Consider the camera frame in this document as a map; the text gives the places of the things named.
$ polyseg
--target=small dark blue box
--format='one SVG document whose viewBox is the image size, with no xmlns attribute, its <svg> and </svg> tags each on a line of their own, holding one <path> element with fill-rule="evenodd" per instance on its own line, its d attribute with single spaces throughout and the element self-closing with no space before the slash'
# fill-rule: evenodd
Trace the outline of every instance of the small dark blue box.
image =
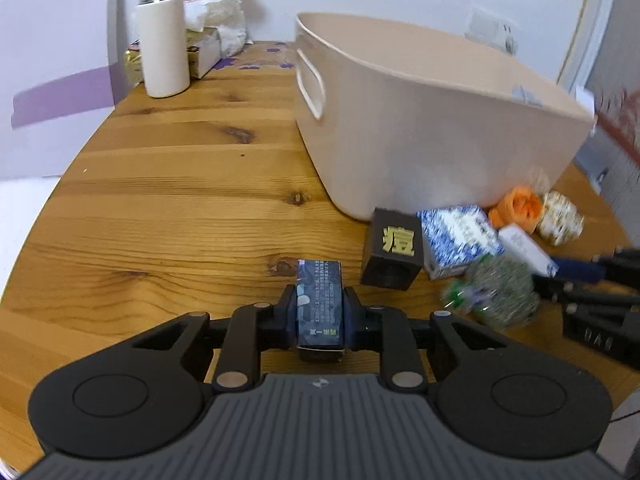
<svg viewBox="0 0 640 480">
<path fill-rule="evenodd" d="M 340 262 L 298 260 L 296 292 L 300 358 L 339 361 L 344 354 Z"/>
</svg>

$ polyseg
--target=yellow chinese character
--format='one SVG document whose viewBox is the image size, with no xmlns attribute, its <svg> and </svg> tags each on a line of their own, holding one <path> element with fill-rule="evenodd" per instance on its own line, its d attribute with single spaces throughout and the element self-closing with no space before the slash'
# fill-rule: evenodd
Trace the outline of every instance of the yellow chinese character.
<svg viewBox="0 0 640 480">
<path fill-rule="evenodd" d="M 395 254 L 413 256 L 414 253 L 414 232 L 403 227 L 385 227 L 382 236 L 382 249 L 387 253 L 391 251 Z"/>
</svg>

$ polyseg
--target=bin handle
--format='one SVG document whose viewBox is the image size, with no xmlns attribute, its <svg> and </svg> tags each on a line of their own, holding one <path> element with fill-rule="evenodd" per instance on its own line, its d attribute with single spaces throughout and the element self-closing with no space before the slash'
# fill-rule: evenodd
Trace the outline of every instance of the bin handle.
<svg viewBox="0 0 640 480">
<path fill-rule="evenodd" d="M 298 56 L 304 62 L 306 67 L 311 71 L 316 80 L 318 81 L 318 86 L 320 87 L 320 104 L 316 106 L 316 104 L 312 101 L 309 93 L 306 91 L 305 85 L 302 83 L 302 74 L 300 73 L 300 67 L 296 66 L 296 80 L 298 82 L 298 88 L 300 88 L 300 93 L 302 94 L 303 99 L 305 100 L 306 105 L 309 107 L 311 114 L 316 118 L 316 121 L 319 121 L 324 114 L 324 105 L 326 103 L 326 92 L 324 91 L 324 82 L 322 81 L 322 77 L 318 72 L 318 69 L 313 66 L 313 64 L 308 60 L 308 57 L 305 55 L 302 50 L 298 49 Z"/>
</svg>

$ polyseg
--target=white thermos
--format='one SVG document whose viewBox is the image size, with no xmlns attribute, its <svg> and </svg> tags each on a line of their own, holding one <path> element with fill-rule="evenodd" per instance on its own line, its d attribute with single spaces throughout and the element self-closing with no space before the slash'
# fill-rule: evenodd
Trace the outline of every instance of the white thermos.
<svg viewBox="0 0 640 480">
<path fill-rule="evenodd" d="M 169 97 L 189 86 L 183 0 L 140 0 L 136 11 L 146 93 Z"/>
</svg>

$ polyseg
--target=purple stain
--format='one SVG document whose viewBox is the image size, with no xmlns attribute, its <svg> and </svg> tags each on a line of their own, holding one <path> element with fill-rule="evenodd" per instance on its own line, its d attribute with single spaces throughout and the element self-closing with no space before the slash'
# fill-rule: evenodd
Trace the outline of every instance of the purple stain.
<svg viewBox="0 0 640 480">
<path fill-rule="evenodd" d="M 220 70 L 221 68 L 224 68 L 225 66 L 232 66 L 233 63 L 236 61 L 236 59 L 238 59 L 238 58 L 237 57 L 223 57 L 219 62 L 217 62 L 213 66 L 213 70 Z"/>
</svg>

